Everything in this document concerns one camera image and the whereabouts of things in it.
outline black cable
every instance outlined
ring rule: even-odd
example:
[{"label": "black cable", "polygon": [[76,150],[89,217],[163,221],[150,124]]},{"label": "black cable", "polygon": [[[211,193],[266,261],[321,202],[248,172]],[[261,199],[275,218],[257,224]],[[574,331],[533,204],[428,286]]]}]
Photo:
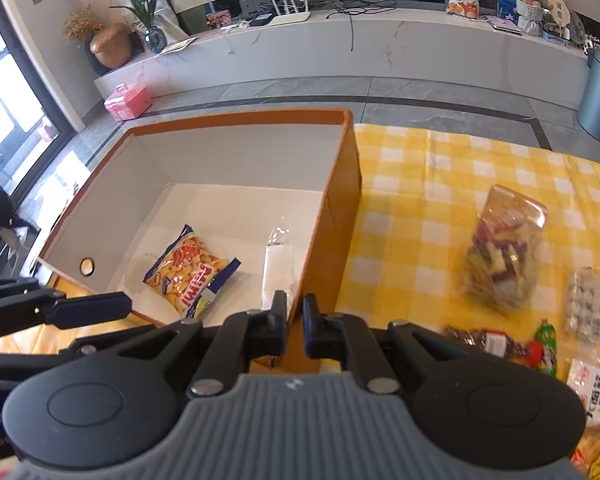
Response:
[{"label": "black cable", "polygon": [[353,52],[354,46],[353,17],[360,14],[381,14],[382,12],[395,10],[397,4],[395,0],[381,0],[380,2],[353,0],[352,2],[344,2],[341,7],[336,6],[331,0],[327,0],[327,3],[334,9],[334,12],[326,17],[327,20],[334,14],[344,14],[349,17],[351,25],[351,52]]}]

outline gray ribbed panel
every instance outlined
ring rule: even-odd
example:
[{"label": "gray ribbed panel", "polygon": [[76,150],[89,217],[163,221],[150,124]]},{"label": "gray ribbed panel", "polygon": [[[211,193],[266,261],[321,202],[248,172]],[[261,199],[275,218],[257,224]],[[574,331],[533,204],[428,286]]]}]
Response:
[{"label": "gray ribbed panel", "polygon": [[298,378],[294,391],[291,376],[241,376],[224,396],[191,401],[163,442],[126,464],[24,463],[9,480],[582,480],[567,459],[524,473],[460,462],[422,436],[397,397],[360,390],[348,372]]}]

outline gray tile floor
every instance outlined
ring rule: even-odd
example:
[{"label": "gray tile floor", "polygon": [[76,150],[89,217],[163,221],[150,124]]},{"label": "gray tile floor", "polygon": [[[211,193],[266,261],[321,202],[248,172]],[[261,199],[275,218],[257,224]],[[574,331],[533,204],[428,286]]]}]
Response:
[{"label": "gray tile floor", "polygon": [[600,162],[600,142],[583,131],[574,110],[524,96],[400,78],[275,79],[159,97],[145,116],[124,124],[115,123],[103,110],[45,171],[22,205],[21,214],[36,221],[49,180],[54,185],[60,182],[63,187],[72,188],[75,182],[68,180],[74,173],[66,171],[67,165],[84,165],[75,172],[81,180],[83,170],[93,171],[126,129],[136,124],[229,111],[303,107],[348,108],[356,122],[414,126],[538,146],[530,125],[533,122],[542,127],[554,151]]}]

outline black door frame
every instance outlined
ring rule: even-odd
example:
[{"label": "black door frame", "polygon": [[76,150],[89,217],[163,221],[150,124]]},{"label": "black door frame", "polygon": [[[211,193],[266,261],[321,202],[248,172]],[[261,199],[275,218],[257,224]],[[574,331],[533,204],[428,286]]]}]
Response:
[{"label": "black door frame", "polygon": [[31,90],[40,101],[45,115],[51,120],[60,134],[51,142],[49,147],[42,153],[40,158],[33,164],[16,189],[11,193],[11,201],[17,209],[24,201],[25,197],[35,186],[38,179],[42,176],[46,168],[58,156],[60,151],[75,135],[75,130],[67,120],[62,110],[50,94],[38,71],[33,66],[27,52],[20,43],[16,31],[11,25],[6,10],[0,0],[0,34],[6,44],[9,53],[13,56],[22,75],[31,87]]}]

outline white marble tv stand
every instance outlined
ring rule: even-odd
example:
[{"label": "white marble tv stand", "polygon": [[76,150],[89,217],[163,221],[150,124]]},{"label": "white marble tv stand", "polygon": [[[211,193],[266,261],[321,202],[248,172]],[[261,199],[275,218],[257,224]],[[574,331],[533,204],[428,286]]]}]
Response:
[{"label": "white marble tv stand", "polygon": [[198,34],[186,50],[142,54],[95,81],[103,97],[120,83],[144,82],[161,96],[262,79],[384,76],[451,82],[512,92],[577,108],[589,69],[583,52],[498,32],[435,10],[397,9],[307,22]]}]

